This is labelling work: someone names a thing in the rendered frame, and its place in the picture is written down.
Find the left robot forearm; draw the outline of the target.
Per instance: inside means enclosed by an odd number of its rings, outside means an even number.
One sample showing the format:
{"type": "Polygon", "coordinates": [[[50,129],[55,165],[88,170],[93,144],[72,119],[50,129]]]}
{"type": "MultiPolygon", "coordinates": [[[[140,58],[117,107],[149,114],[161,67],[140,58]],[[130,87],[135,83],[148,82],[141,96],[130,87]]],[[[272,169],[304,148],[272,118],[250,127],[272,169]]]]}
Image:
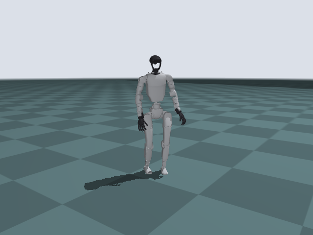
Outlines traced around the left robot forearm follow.
{"type": "MultiPolygon", "coordinates": [[[[178,96],[177,96],[177,92],[175,91],[176,97],[172,98],[173,104],[174,104],[174,108],[178,108],[178,110],[180,111],[180,107],[179,107],[179,101],[178,101],[178,96]]],[[[176,111],[175,111],[176,112],[176,111]]]]}

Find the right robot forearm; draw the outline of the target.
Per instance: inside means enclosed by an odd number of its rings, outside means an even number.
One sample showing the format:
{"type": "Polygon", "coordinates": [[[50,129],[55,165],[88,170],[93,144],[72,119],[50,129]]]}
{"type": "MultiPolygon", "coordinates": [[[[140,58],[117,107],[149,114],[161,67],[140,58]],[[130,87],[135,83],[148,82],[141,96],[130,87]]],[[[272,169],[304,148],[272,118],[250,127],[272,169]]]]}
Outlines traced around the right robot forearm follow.
{"type": "Polygon", "coordinates": [[[137,94],[135,96],[135,104],[136,104],[136,108],[137,108],[137,115],[138,117],[139,116],[142,116],[141,113],[143,112],[143,109],[142,109],[142,101],[139,100],[140,99],[140,96],[137,94]]]}

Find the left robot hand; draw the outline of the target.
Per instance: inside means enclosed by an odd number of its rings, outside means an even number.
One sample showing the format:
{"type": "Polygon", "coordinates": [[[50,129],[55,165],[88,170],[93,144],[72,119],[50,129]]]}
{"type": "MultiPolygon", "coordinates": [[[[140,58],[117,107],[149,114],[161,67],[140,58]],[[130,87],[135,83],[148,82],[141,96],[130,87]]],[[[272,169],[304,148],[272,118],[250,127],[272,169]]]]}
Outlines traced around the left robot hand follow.
{"type": "Polygon", "coordinates": [[[178,110],[178,108],[176,108],[175,111],[176,111],[177,114],[179,114],[179,116],[180,116],[180,121],[181,121],[181,119],[182,119],[182,125],[184,125],[184,124],[186,123],[186,119],[185,119],[184,115],[182,114],[181,111],[178,110]]]}

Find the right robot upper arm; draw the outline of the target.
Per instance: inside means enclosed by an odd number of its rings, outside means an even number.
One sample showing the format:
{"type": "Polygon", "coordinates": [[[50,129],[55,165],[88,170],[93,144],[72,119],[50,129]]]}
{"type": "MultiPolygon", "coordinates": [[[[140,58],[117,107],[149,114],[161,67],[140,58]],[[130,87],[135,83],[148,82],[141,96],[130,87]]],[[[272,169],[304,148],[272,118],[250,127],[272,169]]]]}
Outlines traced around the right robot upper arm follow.
{"type": "Polygon", "coordinates": [[[141,94],[143,91],[143,87],[144,87],[144,83],[146,83],[147,81],[147,75],[145,76],[141,76],[138,79],[138,85],[137,85],[137,89],[136,89],[136,95],[138,94],[140,96],[140,101],[143,100],[143,95],[141,94]]]}

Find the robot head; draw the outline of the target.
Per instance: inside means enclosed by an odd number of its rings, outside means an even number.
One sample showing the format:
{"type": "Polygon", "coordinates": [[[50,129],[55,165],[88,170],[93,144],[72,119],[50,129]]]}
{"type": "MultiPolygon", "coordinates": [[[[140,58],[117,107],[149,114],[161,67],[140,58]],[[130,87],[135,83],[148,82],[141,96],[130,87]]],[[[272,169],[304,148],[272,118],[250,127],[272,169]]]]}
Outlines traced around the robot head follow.
{"type": "Polygon", "coordinates": [[[160,58],[159,56],[157,56],[157,55],[153,55],[153,56],[150,58],[150,63],[151,63],[151,66],[152,66],[152,68],[153,68],[153,71],[152,71],[152,72],[154,72],[154,73],[152,73],[152,74],[154,74],[154,75],[160,74],[160,73],[158,73],[158,70],[159,70],[160,67],[161,67],[161,58],[160,58]],[[157,64],[157,63],[160,63],[159,68],[154,69],[153,64],[157,64]]]}

